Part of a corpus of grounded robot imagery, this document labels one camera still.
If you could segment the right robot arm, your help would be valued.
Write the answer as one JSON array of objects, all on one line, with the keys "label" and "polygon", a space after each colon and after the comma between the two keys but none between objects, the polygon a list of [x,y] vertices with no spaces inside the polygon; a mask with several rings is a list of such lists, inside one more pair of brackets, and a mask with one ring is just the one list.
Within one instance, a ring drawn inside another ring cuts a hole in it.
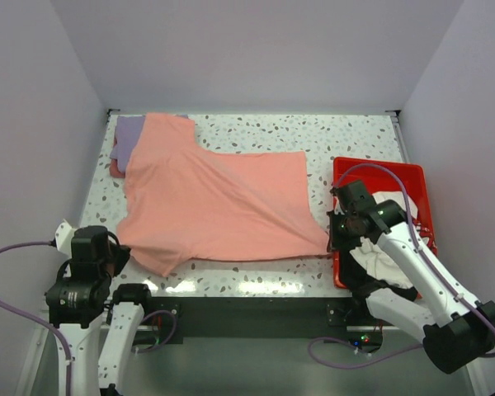
[{"label": "right robot arm", "polygon": [[328,251],[352,250],[367,238],[410,280],[425,304],[396,295],[383,280],[351,303],[362,324],[375,318],[422,344],[431,362],[451,374],[481,357],[495,357],[495,303],[483,303],[462,286],[422,241],[409,204],[377,202],[362,181],[331,190],[339,208],[329,212]]}]

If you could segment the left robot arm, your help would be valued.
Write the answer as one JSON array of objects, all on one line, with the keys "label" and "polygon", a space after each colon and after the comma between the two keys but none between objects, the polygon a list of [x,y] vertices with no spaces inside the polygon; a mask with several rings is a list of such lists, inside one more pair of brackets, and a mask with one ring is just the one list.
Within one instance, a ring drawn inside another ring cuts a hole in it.
[{"label": "left robot arm", "polygon": [[104,226],[63,221],[54,245],[68,258],[45,294],[57,331],[59,394],[122,395],[134,336],[154,314],[150,290],[145,284],[111,290],[130,248]]}]

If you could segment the salmon pink t shirt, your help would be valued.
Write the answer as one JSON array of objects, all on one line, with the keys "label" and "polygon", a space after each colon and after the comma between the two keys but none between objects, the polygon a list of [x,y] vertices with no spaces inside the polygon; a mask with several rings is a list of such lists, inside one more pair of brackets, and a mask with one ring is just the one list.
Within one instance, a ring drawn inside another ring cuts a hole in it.
[{"label": "salmon pink t shirt", "polygon": [[119,240],[161,276],[191,259],[259,262],[322,256],[327,233],[309,207],[306,157],[215,153],[192,120],[145,116],[125,172]]}]

